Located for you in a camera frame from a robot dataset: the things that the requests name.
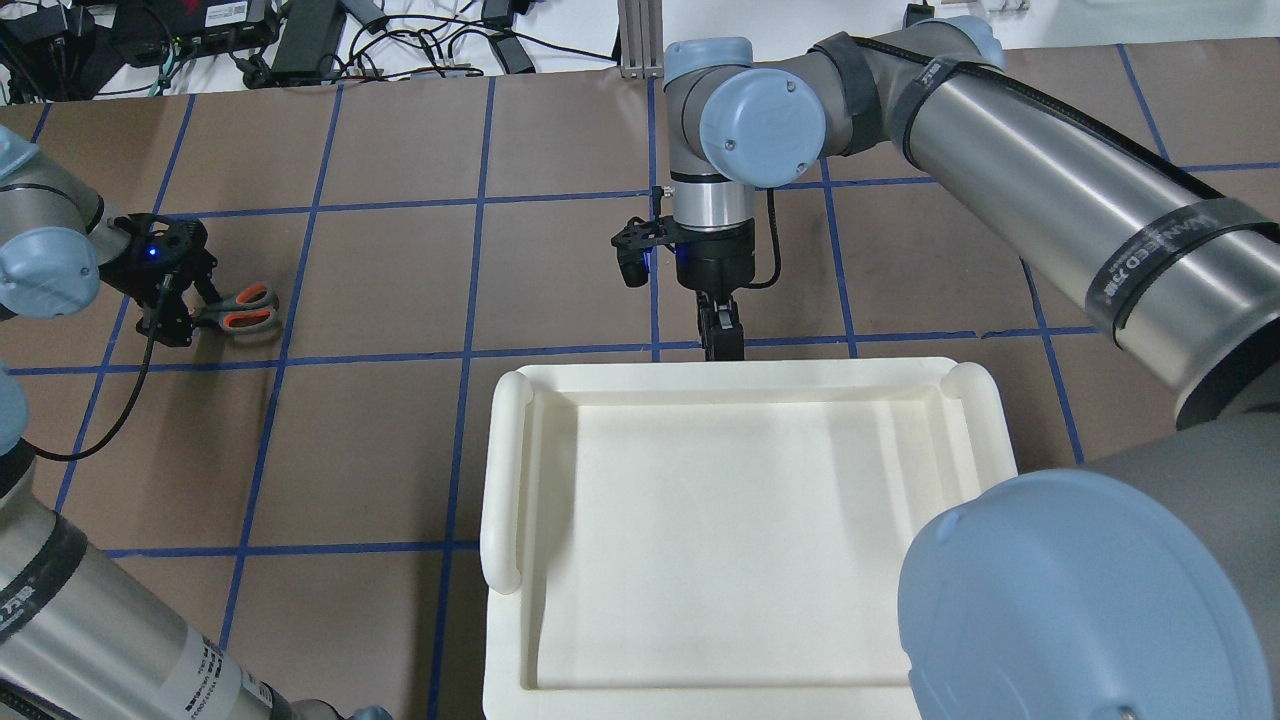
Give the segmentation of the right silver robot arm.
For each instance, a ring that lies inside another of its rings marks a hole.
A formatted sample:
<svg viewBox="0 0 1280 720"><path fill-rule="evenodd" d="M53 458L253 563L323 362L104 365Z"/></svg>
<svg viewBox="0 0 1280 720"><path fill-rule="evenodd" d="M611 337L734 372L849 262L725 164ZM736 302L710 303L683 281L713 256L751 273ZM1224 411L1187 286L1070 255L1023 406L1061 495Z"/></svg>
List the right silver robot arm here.
<svg viewBox="0 0 1280 720"><path fill-rule="evenodd" d="M986 364L1024 473L910 533L925 716L1277 716L1277 193L1004 69L989 27L675 44L668 265L707 355Z"/></svg>

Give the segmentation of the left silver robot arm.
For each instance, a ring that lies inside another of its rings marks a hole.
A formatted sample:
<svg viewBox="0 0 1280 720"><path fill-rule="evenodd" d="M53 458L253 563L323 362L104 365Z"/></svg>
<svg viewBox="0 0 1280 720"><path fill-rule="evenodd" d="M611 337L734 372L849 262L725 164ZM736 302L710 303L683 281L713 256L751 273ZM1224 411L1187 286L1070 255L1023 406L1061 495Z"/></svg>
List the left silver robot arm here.
<svg viewBox="0 0 1280 720"><path fill-rule="evenodd" d="M78 313L109 286L140 307L146 338L134 386L101 438L58 454L32 442L29 404L3 373L3 716L27 719L338 719L324 700L288 700L119 564L33 483L40 462L82 462L123 429L157 345L197 329L274 332L266 283L225 296L192 217L123 213L3 129L3 319Z"/></svg>

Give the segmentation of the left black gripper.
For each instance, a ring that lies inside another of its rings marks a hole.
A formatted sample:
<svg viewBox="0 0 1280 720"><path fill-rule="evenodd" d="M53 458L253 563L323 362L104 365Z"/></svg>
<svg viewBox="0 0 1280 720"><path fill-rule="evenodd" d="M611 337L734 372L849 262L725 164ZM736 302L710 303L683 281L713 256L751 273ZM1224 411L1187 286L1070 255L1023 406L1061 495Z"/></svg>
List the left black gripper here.
<svg viewBox="0 0 1280 720"><path fill-rule="evenodd" d="M138 333L172 348L188 348L195 324L182 295L197 292L198 313L221 313L224 297L212 281L218 260L207 250L209 231L198 219L136 213L115 217L108 228L120 231L124 251L100 266L101 279L138 301ZM166 277L169 290L161 288Z"/></svg>

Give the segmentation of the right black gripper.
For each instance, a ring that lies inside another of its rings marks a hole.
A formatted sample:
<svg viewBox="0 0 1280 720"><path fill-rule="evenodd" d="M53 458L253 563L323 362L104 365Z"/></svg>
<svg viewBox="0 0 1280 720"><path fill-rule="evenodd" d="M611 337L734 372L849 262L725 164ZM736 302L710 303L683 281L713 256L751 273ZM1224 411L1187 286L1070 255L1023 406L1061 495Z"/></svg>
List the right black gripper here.
<svg viewBox="0 0 1280 720"><path fill-rule="evenodd" d="M710 293L732 293L755 278L755 225L722 231L675 227L675 266L678 283L696 291L698 331L707 361L717 360L719 309ZM722 359L745 359L745 332L739 306L730 295L722 302Z"/></svg>

